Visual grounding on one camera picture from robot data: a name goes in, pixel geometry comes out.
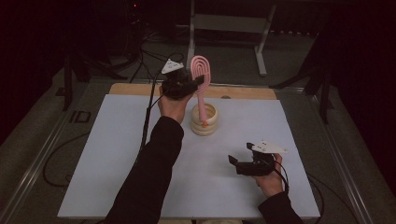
white desk leg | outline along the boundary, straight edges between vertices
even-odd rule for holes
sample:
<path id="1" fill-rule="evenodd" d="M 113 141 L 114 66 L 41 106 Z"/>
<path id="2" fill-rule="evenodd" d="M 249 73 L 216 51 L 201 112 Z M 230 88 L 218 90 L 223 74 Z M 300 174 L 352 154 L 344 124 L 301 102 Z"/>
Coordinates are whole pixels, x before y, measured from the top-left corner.
<path id="1" fill-rule="evenodd" d="M 187 62 L 186 62 L 186 69 L 187 71 L 191 71 L 191 60 L 194 57 L 195 52 L 195 42 L 194 42 L 194 29 L 195 29 L 195 12 L 194 12 L 194 0 L 191 0 L 191 15 L 190 15 L 190 44 L 189 44 L 189 51 L 187 53 Z"/>
<path id="2" fill-rule="evenodd" d="M 259 75 L 261 77 L 267 76 L 267 70 L 265 69 L 264 58 L 262 57 L 262 49 L 264 48 L 265 40 L 270 32 L 271 21 L 275 14 L 276 5 L 271 7 L 271 11 L 265 21 L 264 31 L 262 32 L 262 41 L 259 46 L 254 47 L 254 52 L 256 54 L 257 65 L 259 66 Z"/>

gray floor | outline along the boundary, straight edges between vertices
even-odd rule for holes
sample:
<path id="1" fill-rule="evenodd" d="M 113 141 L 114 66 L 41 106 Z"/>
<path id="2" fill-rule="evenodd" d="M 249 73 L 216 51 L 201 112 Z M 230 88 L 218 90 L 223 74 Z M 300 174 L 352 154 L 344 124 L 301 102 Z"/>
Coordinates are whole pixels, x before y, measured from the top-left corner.
<path id="1" fill-rule="evenodd" d="M 258 75 L 251 43 L 235 45 L 224 41 L 207 41 L 203 38 L 197 41 L 195 53 L 209 60 L 212 83 L 266 88 L 296 75 L 313 41 L 310 37 L 299 35 L 270 35 L 263 52 L 267 77 Z M 187 42 L 185 39 L 173 42 L 148 41 L 143 49 L 163 55 L 187 55 Z M 148 55 L 145 55 L 144 62 L 151 74 L 163 67 L 163 62 Z M 120 71 L 120 74 L 130 77 L 137 66 L 138 64 L 133 64 Z M 6 209 L 9 211 L 10 207 L 6 205 L 11 204 L 15 209 L 8 223 L 81 222 L 56 217 L 65 188 L 48 185 L 42 177 L 41 170 L 36 172 L 38 175 L 26 176 L 26 179 L 34 181 L 34 184 L 24 189 L 24 195 L 27 195 L 25 198 L 12 196 L 18 186 L 21 186 L 21 179 L 30 164 L 35 161 L 35 156 L 41 155 L 44 147 L 59 147 L 48 164 L 47 174 L 51 181 L 66 184 L 67 175 L 73 174 L 88 136 L 81 136 L 65 145 L 63 143 L 91 129 L 103 96 L 112 83 L 118 82 L 95 71 L 92 73 L 94 77 L 89 84 L 75 83 L 76 99 L 79 95 L 80 99 L 72 105 L 73 110 L 92 112 L 90 122 L 66 122 L 62 131 L 56 135 L 59 137 L 53 142 L 47 141 L 49 136 L 55 135 L 51 132 L 53 127 L 60 126 L 57 121 L 63 118 L 68 120 L 71 114 L 70 111 L 62 112 L 63 98 L 55 96 L 55 92 L 63 85 L 63 72 L 60 71 L 54 78 L 52 88 L 41 97 L 1 146 L 0 208 L 3 208 L 3 212 Z M 135 81 L 147 82 L 147 77 L 147 70 L 142 68 Z M 332 88 L 331 91 L 330 124 L 325 125 L 318 117 L 316 98 L 301 93 L 301 87 L 305 82 L 306 80 L 301 80 L 294 83 L 292 88 L 277 91 L 276 96 L 284 106 L 305 170 L 315 184 L 313 192 L 319 209 L 322 203 L 325 204 L 324 214 L 319 223 L 357 223 L 357 220 L 359 223 L 396 223 L 395 198 L 376 169 L 358 130 L 337 95 L 336 88 Z M 15 203 L 16 199 L 20 199 L 21 202 Z M 6 223 L 5 216 L 1 218 L 0 223 Z"/>

black sleeve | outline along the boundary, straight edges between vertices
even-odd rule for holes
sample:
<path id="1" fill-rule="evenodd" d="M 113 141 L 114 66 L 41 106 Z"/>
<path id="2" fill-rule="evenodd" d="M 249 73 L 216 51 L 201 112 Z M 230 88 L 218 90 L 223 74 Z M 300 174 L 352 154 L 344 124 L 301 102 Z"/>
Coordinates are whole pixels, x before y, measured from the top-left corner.
<path id="1" fill-rule="evenodd" d="M 158 120 L 107 214 L 106 224 L 157 224 L 183 135 L 175 120 L 168 117 Z"/>
<path id="2" fill-rule="evenodd" d="M 278 193 L 259 205 L 259 210 L 268 224 L 303 223 L 291 207 L 287 192 Z"/>

